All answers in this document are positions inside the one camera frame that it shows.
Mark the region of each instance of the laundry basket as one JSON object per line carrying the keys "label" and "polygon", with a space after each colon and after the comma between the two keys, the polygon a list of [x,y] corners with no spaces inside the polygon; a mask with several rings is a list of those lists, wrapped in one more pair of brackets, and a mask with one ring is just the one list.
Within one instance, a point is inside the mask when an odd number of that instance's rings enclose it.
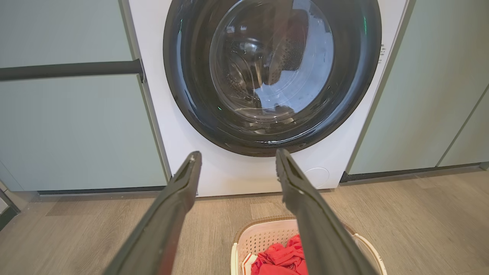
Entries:
{"label": "laundry basket", "polygon": [[[372,244],[351,227],[345,224],[343,226],[378,274],[387,275],[384,263]],[[298,233],[297,220],[293,216],[261,219],[248,224],[234,240],[231,249],[231,275],[243,275],[241,263],[249,253],[257,255],[275,243],[285,246],[288,239]]]}

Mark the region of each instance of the cabinet door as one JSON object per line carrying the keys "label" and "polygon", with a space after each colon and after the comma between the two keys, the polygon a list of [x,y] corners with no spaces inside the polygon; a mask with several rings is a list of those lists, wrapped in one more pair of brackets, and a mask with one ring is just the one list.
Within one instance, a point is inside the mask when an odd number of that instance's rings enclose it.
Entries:
{"label": "cabinet door", "polygon": [[118,0],[0,1],[0,68],[132,60]]}
{"label": "cabinet door", "polygon": [[489,161],[489,94],[486,91],[440,166],[487,161]]}
{"label": "cabinet door", "polygon": [[435,167],[489,79],[489,1],[418,0],[349,174]]}
{"label": "cabinet door", "polygon": [[166,185],[138,76],[0,82],[11,191]]}

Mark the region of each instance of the red clothing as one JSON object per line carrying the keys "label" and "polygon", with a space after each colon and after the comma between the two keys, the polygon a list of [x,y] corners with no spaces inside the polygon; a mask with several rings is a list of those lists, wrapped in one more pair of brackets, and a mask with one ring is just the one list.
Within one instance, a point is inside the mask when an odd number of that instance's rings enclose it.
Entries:
{"label": "red clothing", "polygon": [[299,235],[287,242],[271,245],[251,265],[252,275],[308,275],[304,251]]}

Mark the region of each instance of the floor plank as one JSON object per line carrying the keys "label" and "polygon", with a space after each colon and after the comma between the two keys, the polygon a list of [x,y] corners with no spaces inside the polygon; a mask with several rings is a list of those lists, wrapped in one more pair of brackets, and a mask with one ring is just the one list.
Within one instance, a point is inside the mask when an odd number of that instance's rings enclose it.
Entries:
{"label": "floor plank", "polygon": [[[156,195],[29,203],[0,231],[0,274],[101,274]],[[321,195],[370,240],[390,275],[489,271],[489,172],[467,168],[365,180]],[[238,231],[280,215],[290,215],[280,194],[198,198],[183,224],[173,274],[229,274]]]}

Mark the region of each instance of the front-load washing machine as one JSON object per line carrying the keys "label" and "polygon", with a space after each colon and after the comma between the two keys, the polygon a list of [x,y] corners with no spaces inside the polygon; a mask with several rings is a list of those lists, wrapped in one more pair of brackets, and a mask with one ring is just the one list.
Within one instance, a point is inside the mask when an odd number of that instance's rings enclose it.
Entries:
{"label": "front-load washing machine", "polygon": [[281,191],[286,148],[335,188],[407,0],[129,0],[170,171],[202,152],[199,196]]}

